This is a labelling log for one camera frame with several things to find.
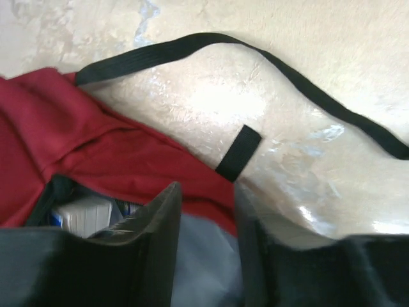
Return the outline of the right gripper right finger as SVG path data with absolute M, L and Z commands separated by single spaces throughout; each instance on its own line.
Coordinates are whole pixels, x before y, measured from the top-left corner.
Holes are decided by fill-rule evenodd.
M 330 240 L 273 215 L 268 233 L 256 197 L 235 185 L 246 306 L 407 306 L 408 236 Z

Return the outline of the red backpack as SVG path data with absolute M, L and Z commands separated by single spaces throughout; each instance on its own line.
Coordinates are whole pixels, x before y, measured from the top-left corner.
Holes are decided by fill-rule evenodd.
M 171 138 L 82 89 L 186 58 L 215 43 L 235 39 L 195 33 L 92 63 L 74 74 L 43 68 L 1 79 L 1 230 L 24 227 L 32 217 L 37 226 L 60 228 L 49 224 L 52 209 L 96 196 L 113 204 L 109 226 L 96 235 L 177 182 L 181 216 L 169 306 L 246 306 L 235 185 L 261 135 L 243 126 L 211 169 Z

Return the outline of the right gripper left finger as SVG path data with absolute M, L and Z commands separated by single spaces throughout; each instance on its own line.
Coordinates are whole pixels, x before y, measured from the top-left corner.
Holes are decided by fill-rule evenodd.
M 112 227 L 80 238 L 27 225 L 1 230 L 2 306 L 169 306 L 181 216 L 174 182 Z

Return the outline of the white coffee cover book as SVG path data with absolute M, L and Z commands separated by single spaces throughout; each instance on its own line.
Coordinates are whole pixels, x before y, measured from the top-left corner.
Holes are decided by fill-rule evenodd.
M 78 198 L 52 209 L 48 215 L 49 224 L 86 238 L 109 226 L 112 208 L 112 202 L 104 198 Z

